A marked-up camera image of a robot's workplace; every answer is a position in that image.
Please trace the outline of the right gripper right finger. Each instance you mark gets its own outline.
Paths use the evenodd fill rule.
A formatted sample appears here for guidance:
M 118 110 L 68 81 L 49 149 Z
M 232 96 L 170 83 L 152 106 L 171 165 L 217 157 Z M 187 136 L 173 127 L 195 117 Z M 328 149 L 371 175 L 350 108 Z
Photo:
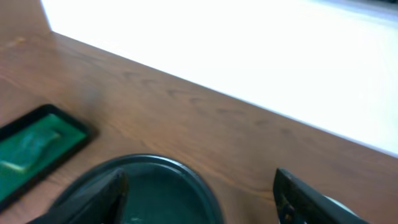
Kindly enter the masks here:
M 280 224 L 367 224 L 347 206 L 278 168 L 273 194 Z

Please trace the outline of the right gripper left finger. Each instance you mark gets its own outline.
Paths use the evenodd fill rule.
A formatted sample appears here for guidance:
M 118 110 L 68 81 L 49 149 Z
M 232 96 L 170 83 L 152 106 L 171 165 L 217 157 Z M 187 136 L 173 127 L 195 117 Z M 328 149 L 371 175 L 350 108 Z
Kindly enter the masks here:
M 128 193 L 127 175 L 117 169 L 28 224 L 122 223 Z

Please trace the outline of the pale green plate front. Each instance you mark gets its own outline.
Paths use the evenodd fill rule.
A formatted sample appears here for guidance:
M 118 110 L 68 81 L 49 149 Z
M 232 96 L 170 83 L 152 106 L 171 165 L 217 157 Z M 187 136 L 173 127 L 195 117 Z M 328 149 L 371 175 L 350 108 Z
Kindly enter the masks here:
M 330 200 L 331 202 L 335 203 L 336 205 L 338 205 L 339 207 L 341 207 L 342 209 L 346 210 L 347 212 L 350 212 L 351 214 L 355 215 L 356 217 L 359 218 L 359 216 L 357 214 L 354 213 L 354 211 L 352 211 L 350 208 L 348 208 L 346 205 L 342 204 L 341 202 L 324 195 L 325 198 L 327 198 L 328 200 Z

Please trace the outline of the round black tray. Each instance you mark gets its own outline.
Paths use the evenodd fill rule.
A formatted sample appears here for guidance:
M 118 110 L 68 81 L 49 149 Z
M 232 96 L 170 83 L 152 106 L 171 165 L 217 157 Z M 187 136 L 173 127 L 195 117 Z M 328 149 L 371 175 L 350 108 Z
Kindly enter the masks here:
M 154 154 L 131 154 L 108 160 L 85 172 L 50 206 L 61 205 L 116 169 L 123 169 L 129 194 L 121 223 L 222 224 L 213 192 L 193 170 Z

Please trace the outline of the green rectangular tray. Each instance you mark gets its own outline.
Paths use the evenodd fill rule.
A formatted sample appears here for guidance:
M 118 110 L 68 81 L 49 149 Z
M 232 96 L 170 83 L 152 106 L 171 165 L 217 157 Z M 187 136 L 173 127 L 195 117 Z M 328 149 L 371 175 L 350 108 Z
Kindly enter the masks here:
M 18 201 L 97 135 L 54 105 L 37 107 L 1 127 L 1 210 Z

